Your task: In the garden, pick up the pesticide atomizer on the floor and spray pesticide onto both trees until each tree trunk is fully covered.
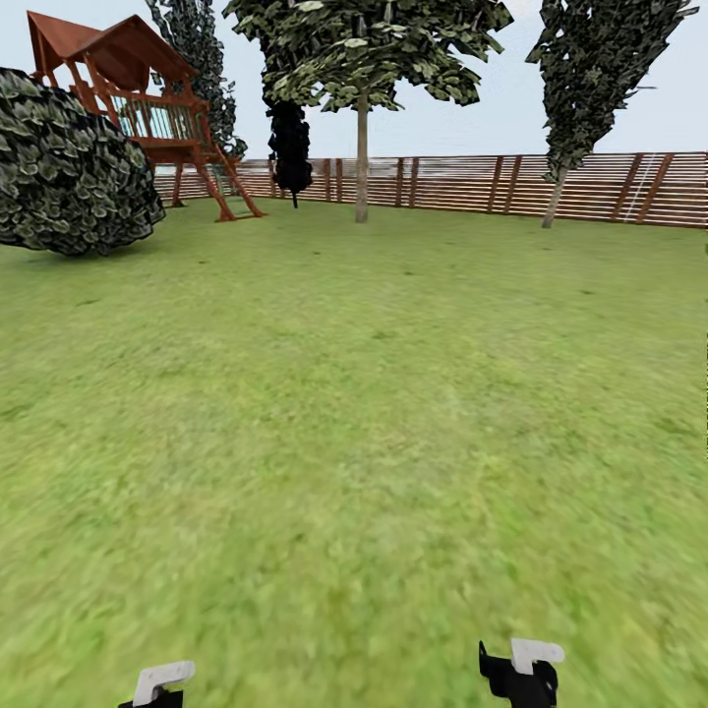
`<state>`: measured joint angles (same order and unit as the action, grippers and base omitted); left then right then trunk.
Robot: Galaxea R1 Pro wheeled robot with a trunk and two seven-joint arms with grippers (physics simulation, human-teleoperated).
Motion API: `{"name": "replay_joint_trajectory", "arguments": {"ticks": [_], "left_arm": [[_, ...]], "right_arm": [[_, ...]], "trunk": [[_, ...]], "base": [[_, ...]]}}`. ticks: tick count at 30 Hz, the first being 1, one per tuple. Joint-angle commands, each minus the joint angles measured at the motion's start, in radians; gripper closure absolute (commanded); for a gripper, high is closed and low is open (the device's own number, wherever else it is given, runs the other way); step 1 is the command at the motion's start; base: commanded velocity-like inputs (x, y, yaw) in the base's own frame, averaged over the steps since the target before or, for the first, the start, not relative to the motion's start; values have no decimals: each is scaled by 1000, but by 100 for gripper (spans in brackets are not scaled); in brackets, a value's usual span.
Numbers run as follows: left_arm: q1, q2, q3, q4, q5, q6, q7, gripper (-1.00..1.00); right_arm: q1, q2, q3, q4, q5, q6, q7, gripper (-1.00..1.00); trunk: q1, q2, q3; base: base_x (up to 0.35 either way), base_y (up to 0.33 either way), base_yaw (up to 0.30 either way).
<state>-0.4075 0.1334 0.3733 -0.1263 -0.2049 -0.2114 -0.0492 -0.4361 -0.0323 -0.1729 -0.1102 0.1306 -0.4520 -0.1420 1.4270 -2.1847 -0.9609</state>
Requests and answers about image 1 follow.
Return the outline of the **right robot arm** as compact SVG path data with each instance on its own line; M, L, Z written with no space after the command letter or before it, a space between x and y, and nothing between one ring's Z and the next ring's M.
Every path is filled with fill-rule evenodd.
M556 697L555 672L550 662L564 662L564 652L555 642L512 638L512 659L479 654L479 672L489 678L491 694L510 699L512 708L553 708Z

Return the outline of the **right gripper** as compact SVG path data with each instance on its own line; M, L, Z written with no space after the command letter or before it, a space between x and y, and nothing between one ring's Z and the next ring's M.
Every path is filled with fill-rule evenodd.
M519 674L512 667L511 660L489 657L484 650L479 654L479 672L489 678L491 694L510 699L512 706L517 706L517 698L523 692L535 692L556 706L556 677L549 665L543 662L532 664L533 674Z

